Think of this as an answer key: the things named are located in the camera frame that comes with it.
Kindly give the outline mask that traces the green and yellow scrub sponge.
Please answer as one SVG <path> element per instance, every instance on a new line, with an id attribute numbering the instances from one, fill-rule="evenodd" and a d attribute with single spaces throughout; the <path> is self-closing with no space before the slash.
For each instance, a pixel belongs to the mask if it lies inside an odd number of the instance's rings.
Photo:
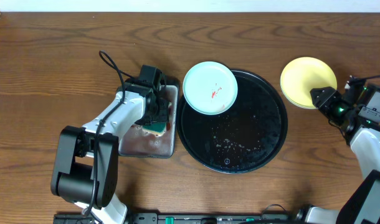
<path id="1" fill-rule="evenodd" d="M 166 132 L 166 123 L 153 123 L 148 126 L 143 126 L 143 130 L 147 133 L 161 136 Z"/>

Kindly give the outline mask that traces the yellow plate with ketchup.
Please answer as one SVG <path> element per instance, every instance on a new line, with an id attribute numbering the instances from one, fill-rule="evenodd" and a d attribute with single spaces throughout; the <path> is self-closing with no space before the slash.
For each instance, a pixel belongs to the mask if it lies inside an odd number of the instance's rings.
<path id="1" fill-rule="evenodd" d="M 299 57 L 282 70 L 280 88 L 287 96 L 303 106 L 313 106 L 310 90 L 331 86 L 337 89 L 333 70 L 323 61 L 313 57 Z"/>

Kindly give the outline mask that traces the mint green plate with ketchup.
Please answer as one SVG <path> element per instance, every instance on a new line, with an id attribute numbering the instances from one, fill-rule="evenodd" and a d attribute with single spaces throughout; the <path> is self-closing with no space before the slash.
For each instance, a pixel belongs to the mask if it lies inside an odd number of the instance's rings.
<path id="1" fill-rule="evenodd" d="M 201 62 L 189 69 L 183 95 L 192 109 L 205 115 L 227 111 L 235 102 L 238 84 L 234 73 L 218 62 Z"/>

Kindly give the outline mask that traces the pale green cleaned plate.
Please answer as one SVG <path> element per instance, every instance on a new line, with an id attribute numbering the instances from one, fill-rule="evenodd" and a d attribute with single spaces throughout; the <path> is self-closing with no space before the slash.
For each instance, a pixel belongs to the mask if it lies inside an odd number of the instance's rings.
<path id="1" fill-rule="evenodd" d="M 317 109 L 317 108 L 314 107 L 314 106 L 303 106 L 303 105 L 300 105 L 300 104 L 296 103 L 295 101 L 291 100 L 283 90 L 282 90 L 282 93 L 283 93 L 283 95 L 286 97 L 286 99 L 287 99 L 290 103 L 292 103 L 293 105 L 295 105 L 295 106 L 297 106 L 297 107 L 299 107 L 299 108 L 308 109 L 308 110 L 316 110 L 316 109 Z"/>

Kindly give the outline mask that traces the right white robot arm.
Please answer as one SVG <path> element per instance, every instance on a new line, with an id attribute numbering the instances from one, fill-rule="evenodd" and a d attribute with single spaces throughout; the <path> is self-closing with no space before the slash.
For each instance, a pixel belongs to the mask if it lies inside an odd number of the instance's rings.
<path id="1" fill-rule="evenodd" d="M 340 210 L 310 206 L 305 223 L 379 223 L 380 86 L 350 78 L 345 93 L 332 87 L 310 91 L 313 105 L 338 128 L 358 160 L 363 182 Z"/>

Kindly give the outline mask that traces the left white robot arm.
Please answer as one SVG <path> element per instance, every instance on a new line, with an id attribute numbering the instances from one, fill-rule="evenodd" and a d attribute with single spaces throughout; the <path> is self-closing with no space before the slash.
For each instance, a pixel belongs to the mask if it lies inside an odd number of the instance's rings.
<path id="1" fill-rule="evenodd" d="M 91 223 L 125 223 L 127 206 L 115 193 L 120 156 L 167 159 L 174 153 L 179 87 L 160 89 L 164 121 L 148 116 L 151 109 L 143 86 L 118 90 L 113 102 L 95 119 L 60 133 L 51 192 L 82 209 Z"/>

